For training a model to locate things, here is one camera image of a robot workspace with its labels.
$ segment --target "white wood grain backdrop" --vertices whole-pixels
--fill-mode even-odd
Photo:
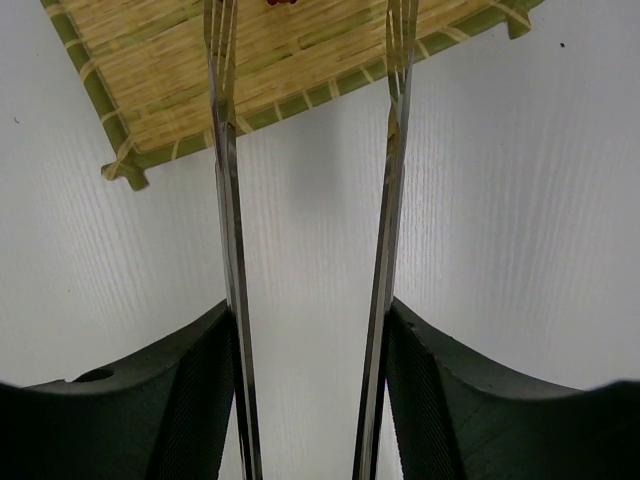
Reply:
[[[415,69],[396,294],[517,370],[639,378],[640,3],[531,17]],[[350,476],[386,111],[379,82],[239,140],[266,478]],[[0,5],[0,148],[1,380],[75,377],[224,297],[212,153],[140,193],[103,181],[113,152],[37,0]]]

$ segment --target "bamboo slat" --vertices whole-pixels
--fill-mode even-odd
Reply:
[[[203,0],[41,0],[117,155],[107,179],[135,190],[144,170],[211,145]],[[531,28],[542,0],[422,0],[416,59],[506,22]],[[239,133],[286,119],[385,75],[386,0],[241,0]]]

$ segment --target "green bamboo edge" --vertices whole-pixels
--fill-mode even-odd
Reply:
[[[61,5],[60,0],[40,1],[45,9]],[[502,0],[499,4],[514,9],[528,22],[528,12],[540,5],[543,1],[544,0]],[[91,60],[91,57],[84,43],[80,41],[72,20],[66,13],[61,13],[52,16],[51,22],[62,43],[67,45],[71,42],[67,48],[67,53],[74,67],[78,73],[80,73],[82,67]],[[455,22],[450,25],[450,27],[463,32],[469,37],[474,37],[502,22],[507,23],[509,37],[512,39],[518,38],[530,30],[528,23],[525,24],[515,21],[511,17],[507,18],[507,14],[496,6],[486,7],[468,18]],[[460,43],[449,34],[442,32],[427,35],[418,40],[418,42],[421,44],[418,45],[418,47],[421,48],[416,48],[416,61],[426,58],[424,51],[431,57]],[[380,80],[385,75],[386,67],[384,65],[384,59],[379,58],[368,65],[358,66],[341,74],[335,79],[335,84],[338,92],[342,96],[370,84],[371,81]],[[104,118],[105,115],[112,114],[112,112],[116,110],[97,70],[94,69],[87,75],[84,80],[84,86],[100,118]],[[250,112],[244,115],[244,119],[252,131],[258,130],[274,124],[280,121],[280,119],[284,120],[308,110],[311,108],[309,104],[311,104],[312,107],[316,107],[332,99],[331,89],[328,83],[314,87],[305,93],[307,94],[306,98],[303,93],[295,94],[279,101],[277,107],[270,105],[267,108]],[[103,127],[114,152],[118,152],[128,137],[127,130],[120,116],[112,115],[108,117],[103,122]],[[175,143],[171,143],[146,152],[139,152],[134,147],[127,153],[126,157],[118,166],[116,178],[125,177],[134,191],[142,190],[149,184],[144,175],[146,169],[207,148],[206,133],[207,132],[202,132],[182,139],[177,146]],[[238,134],[242,135],[244,133],[242,128],[239,127]],[[112,164],[104,165],[102,172],[104,173],[110,165]]]

